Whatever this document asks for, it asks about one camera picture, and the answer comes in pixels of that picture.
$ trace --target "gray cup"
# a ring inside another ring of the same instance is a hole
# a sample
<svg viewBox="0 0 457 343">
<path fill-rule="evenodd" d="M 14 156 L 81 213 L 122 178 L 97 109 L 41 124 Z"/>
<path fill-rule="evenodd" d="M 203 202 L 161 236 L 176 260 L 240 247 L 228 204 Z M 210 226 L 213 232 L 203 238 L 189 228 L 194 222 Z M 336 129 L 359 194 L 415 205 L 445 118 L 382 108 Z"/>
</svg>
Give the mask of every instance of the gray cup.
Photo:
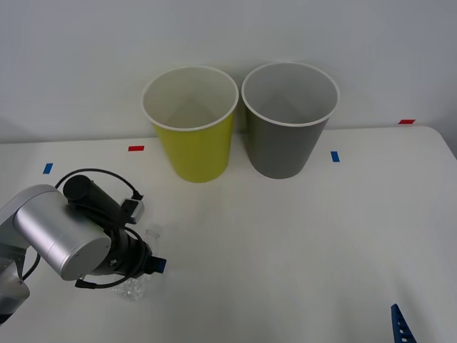
<svg viewBox="0 0 457 343">
<path fill-rule="evenodd" d="M 241 94 L 249 159 L 273 179 L 287 179 L 303 169 L 340 98 L 329 75 L 302 63 L 254 69 Z"/>
</svg>

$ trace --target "blue object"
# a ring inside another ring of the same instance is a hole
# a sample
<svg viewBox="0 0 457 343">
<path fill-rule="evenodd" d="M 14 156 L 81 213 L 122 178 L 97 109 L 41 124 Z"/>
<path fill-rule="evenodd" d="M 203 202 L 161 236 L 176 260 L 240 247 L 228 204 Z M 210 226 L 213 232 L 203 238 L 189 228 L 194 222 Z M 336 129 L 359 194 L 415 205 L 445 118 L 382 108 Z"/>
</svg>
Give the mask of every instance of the blue object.
<svg viewBox="0 0 457 343">
<path fill-rule="evenodd" d="M 337 151 L 330 151 L 330 153 L 331 153 L 331 159 L 333 162 L 340 162 L 340 158 L 338 156 Z"/>
<path fill-rule="evenodd" d="M 397 304 L 391 307 L 393 340 L 395 343 L 417 343 Z"/>
<path fill-rule="evenodd" d="M 44 167 L 43 174 L 50 174 L 54 163 L 47 163 Z"/>
</svg>

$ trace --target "tape marker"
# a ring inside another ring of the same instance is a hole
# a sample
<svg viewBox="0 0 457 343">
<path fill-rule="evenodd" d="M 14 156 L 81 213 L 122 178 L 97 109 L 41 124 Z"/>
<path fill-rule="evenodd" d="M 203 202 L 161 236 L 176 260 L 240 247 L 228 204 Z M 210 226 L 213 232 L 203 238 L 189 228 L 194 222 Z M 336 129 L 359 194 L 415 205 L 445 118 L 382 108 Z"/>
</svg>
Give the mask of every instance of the tape marker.
<svg viewBox="0 0 457 343">
<path fill-rule="evenodd" d="M 50 174 L 53 165 L 54 163 L 47 163 L 44 167 L 43 174 Z"/>
<path fill-rule="evenodd" d="M 414 123 L 416 120 L 415 119 L 402 119 L 400 120 L 398 123 L 399 124 L 412 124 Z"/>
<path fill-rule="evenodd" d="M 330 151 L 330 153 L 331 153 L 331 160 L 333 162 L 340 162 L 340 157 L 338 156 L 337 151 Z"/>
<path fill-rule="evenodd" d="M 129 146 L 129 151 L 143 151 L 144 145 L 131 145 Z"/>
</svg>

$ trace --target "yellow cup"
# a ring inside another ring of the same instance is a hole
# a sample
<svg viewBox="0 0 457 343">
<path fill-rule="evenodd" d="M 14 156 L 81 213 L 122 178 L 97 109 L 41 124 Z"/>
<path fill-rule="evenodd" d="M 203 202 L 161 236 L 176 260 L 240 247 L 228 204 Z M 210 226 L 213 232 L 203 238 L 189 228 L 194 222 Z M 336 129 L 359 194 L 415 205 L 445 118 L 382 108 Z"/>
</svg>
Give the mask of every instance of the yellow cup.
<svg viewBox="0 0 457 343">
<path fill-rule="evenodd" d="M 173 69 L 146 87 L 144 113 L 181 178 L 207 182 L 224 172 L 238 97 L 235 81 L 209 66 Z"/>
</svg>

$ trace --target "blue tape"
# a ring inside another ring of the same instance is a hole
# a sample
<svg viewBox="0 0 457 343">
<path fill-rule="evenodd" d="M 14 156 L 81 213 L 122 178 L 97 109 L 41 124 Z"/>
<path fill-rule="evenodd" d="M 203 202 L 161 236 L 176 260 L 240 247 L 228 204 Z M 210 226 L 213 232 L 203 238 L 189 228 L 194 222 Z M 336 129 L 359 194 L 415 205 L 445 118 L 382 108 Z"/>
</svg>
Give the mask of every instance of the blue tape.
<svg viewBox="0 0 457 343">
<path fill-rule="evenodd" d="M 51 169 L 54 163 L 46 163 L 46 166 L 44 167 L 43 174 L 50 174 Z"/>
<path fill-rule="evenodd" d="M 338 156 L 337 151 L 330 151 L 330 153 L 331 153 L 331 159 L 333 162 L 340 162 L 340 158 Z"/>
</svg>

